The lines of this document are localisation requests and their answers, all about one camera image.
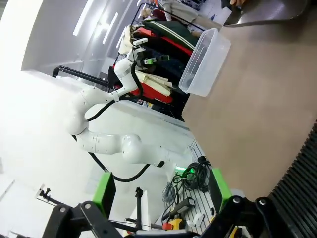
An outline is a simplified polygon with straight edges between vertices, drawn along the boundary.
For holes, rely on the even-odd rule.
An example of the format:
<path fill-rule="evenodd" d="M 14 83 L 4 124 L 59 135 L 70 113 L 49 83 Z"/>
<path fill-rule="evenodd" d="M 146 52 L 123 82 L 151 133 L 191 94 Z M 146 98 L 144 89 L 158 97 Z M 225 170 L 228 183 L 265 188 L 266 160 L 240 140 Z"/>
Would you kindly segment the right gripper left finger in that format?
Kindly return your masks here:
<path fill-rule="evenodd" d="M 76 207 L 59 204 L 54 207 L 43 233 L 45 238 L 78 238 L 82 232 L 91 231 L 96 238 L 115 238 L 117 229 L 109 221 L 116 193 L 111 172 L 103 174 L 91 201 Z"/>

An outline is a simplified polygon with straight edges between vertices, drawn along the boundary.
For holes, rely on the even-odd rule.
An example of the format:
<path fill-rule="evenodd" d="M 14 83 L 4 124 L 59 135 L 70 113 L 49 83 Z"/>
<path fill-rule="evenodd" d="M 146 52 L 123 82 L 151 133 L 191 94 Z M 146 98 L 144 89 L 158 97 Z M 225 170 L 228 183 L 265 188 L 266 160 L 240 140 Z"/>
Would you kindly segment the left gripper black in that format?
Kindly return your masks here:
<path fill-rule="evenodd" d="M 145 48 L 137 48 L 135 50 L 135 61 L 138 68 L 145 68 L 148 65 L 153 65 L 157 62 L 157 58 L 149 58 L 150 51 Z M 160 61 L 170 60 L 169 55 L 161 55 L 159 57 Z"/>

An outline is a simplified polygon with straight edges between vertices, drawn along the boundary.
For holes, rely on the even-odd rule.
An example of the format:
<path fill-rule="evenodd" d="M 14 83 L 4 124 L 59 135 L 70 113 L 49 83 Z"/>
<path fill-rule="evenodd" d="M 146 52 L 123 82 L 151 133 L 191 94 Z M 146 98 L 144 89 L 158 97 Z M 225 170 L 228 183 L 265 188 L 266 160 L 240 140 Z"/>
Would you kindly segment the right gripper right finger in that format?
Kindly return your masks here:
<path fill-rule="evenodd" d="M 252 238 L 294 238 L 290 227 L 268 197 L 255 201 L 233 195 L 220 169 L 211 168 L 208 183 L 216 215 L 201 238 L 229 238 L 235 228 L 246 228 Z"/>

